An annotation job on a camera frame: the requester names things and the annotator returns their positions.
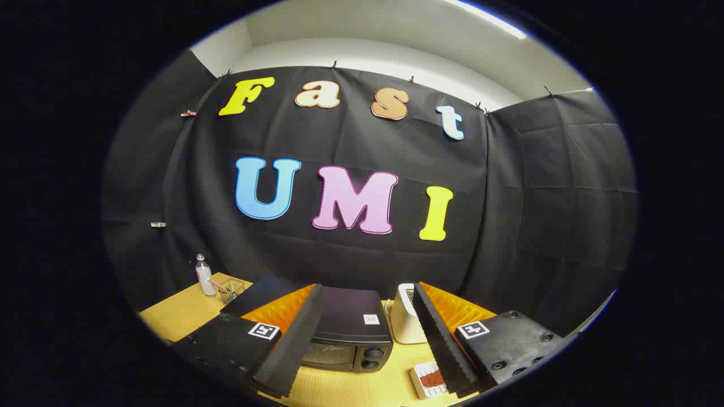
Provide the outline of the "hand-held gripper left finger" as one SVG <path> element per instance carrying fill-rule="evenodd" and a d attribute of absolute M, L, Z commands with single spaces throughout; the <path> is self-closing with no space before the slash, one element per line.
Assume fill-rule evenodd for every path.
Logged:
<path fill-rule="evenodd" d="M 170 348 L 226 387 L 289 396 L 321 318 L 320 284 L 251 284 Z"/>

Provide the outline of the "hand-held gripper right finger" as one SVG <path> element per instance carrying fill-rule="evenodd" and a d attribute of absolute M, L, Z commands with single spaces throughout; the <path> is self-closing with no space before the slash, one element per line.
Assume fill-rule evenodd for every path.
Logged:
<path fill-rule="evenodd" d="M 520 311 L 496 314 L 424 282 L 413 307 L 442 379 L 461 399 L 526 373 L 566 341 Z"/>

